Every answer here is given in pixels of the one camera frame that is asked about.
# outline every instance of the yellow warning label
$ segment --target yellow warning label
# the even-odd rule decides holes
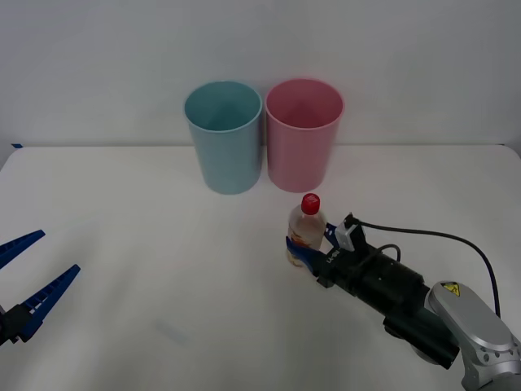
[[[459,297],[459,285],[458,283],[442,283],[441,286],[447,289],[449,292],[454,293]]]

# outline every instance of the white wall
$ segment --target white wall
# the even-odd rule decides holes
[[[0,143],[0,169],[3,164],[7,161],[7,158],[13,153],[15,149],[12,145],[7,143]]]
[[[508,143],[520,20],[519,0],[3,1],[0,138],[189,143],[197,85],[305,75],[346,96],[341,143]]]

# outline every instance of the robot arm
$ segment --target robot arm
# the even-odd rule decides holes
[[[466,391],[521,389],[519,341],[467,286],[436,283],[366,243],[361,225],[327,225],[333,244],[328,254],[302,248],[287,238],[287,247],[329,288],[337,285],[381,313],[385,330],[409,342],[428,362],[449,369],[459,350],[465,364]]]

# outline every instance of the table surface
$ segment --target table surface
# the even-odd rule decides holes
[[[342,146],[316,190],[332,223],[447,231],[496,271],[503,319],[521,336],[521,161],[501,146]],[[285,258],[301,195],[265,168],[242,195],[203,183],[192,147],[35,147],[0,171],[0,243],[47,236],[0,272],[11,308],[77,263],[72,286],[27,344],[0,349],[4,391],[458,389],[390,337],[383,317]],[[447,239],[367,231],[401,246],[431,285],[455,279],[490,306],[479,256]]]

